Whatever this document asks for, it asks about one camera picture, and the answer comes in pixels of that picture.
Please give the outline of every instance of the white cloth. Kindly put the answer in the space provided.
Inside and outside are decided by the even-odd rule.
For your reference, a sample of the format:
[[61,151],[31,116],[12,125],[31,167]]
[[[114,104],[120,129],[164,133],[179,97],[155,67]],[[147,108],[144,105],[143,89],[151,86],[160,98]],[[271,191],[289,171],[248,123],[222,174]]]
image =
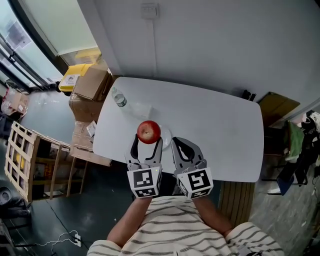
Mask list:
[[317,112],[313,112],[311,115],[310,115],[310,118],[314,121],[315,123],[315,128],[316,128],[316,131],[318,133],[320,133],[320,114],[317,113]]
[[257,255],[284,256],[279,244],[250,222],[237,226],[224,238],[202,221],[192,200],[163,196],[152,200],[140,228],[123,248],[98,240],[87,255],[236,256],[240,246],[260,253]]

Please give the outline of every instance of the table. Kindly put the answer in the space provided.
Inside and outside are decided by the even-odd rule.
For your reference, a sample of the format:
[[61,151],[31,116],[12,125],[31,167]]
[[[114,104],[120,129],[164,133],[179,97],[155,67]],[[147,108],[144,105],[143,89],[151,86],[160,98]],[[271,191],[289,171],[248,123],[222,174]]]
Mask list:
[[[256,182],[264,154],[264,129],[257,103],[184,84],[119,77],[113,84],[129,103],[150,104],[150,119],[167,126],[172,136],[198,145],[214,180]],[[125,151],[142,122],[116,105],[111,91],[103,104],[93,152],[125,163]],[[139,144],[139,159],[150,157],[154,145]],[[164,172],[175,165],[169,146],[162,152]]]

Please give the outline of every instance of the wall switch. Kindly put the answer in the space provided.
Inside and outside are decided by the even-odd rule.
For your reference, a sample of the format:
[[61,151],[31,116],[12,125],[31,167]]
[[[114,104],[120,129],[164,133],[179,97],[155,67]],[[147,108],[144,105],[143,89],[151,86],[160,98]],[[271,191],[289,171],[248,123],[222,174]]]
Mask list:
[[159,5],[157,3],[142,3],[141,18],[153,20],[159,17]]

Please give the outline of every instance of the power cord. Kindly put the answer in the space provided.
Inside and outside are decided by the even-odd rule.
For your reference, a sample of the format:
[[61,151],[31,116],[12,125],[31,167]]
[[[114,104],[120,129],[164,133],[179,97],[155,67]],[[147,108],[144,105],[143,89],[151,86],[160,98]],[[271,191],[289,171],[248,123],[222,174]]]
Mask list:
[[[46,203],[49,205],[49,207],[50,207],[51,210],[53,211],[54,215],[55,215],[56,218],[60,221],[61,225],[64,227],[64,229],[66,230],[66,232],[67,232],[68,234],[72,233],[73,231],[76,231],[76,230],[73,230],[73,231],[69,232],[68,229],[66,228],[66,226],[65,226],[65,225],[63,224],[63,222],[61,221],[61,219],[60,219],[60,218],[58,217],[58,215],[56,214],[56,211],[52,208],[52,206],[51,206],[50,203],[48,202],[48,200],[45,200],[45,201],[46,201]],[[70,236],[71,236],[71,239],[72,239],[72,240],[75,240],[75,239],[76,239],[74,236],[72,236],[72,235],[70,235]],[[84,247],[85,247],[87,250],[89,250],[88,246],[84,243],[83,240],[81,241],[81,243],[84,245]]]
[[59,235],[59,238],[58,238],[57,241],[49,241],[49,242],[47,242],[47,243],[45,243],[45,244],[35,243],[35,245],[37,245],[37,246],[46,246],[46,245],[48,245],[48,244],[54,243],[54,244],[51,246],[51,253],[54,254],[54,245],[55,245],[55,244],[61,243],[61,242],[65,242],[65,241],[70,241],[71,243],[74,244],[74,242],[71,241],[69,238],[60,241],[60,238],[61,238],[63,235],[65,235],[65,234],[68,234],[68,235],[69,235],[69,234],[72,233],[72,232],[76,232],[76,234],[78,235],[78,231],[72,230],[71,232],[65,232],[65,233],[62,233],[61,235]]

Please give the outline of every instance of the apple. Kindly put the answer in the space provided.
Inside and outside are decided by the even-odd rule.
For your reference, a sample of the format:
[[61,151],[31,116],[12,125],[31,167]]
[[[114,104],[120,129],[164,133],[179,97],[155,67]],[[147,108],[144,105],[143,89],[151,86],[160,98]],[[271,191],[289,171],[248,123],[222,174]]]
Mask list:
[[155,143],[161,136],[159,125],[151,120],[140,123],[136,131],[138,138],[145,144]]

